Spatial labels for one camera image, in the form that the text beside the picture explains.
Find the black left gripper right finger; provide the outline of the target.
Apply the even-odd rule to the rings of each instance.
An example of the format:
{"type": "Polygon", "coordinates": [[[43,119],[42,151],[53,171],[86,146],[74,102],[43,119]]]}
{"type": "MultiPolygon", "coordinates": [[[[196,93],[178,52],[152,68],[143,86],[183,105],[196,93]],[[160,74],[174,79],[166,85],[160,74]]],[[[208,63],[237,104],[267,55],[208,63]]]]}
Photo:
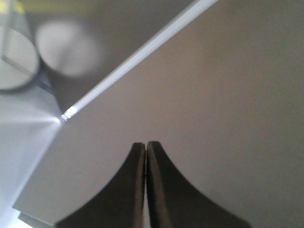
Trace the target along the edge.
{"type": "Polygon", "coordinates": [[[148,142],[146,173],[152,228],[251,226],[199,192],[176,168],[160,142],[148,142]]]}

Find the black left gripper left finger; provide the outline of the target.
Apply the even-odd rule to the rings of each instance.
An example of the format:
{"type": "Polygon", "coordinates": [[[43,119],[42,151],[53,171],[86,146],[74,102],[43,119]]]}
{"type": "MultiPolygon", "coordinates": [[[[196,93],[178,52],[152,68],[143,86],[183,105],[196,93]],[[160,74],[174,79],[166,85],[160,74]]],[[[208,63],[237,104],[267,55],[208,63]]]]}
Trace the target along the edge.
{"type": "Polygon", "coordinates": [[[119,171],[57,228],[141,228],[145,189],[145,145],[134,143],[119,171]]]}

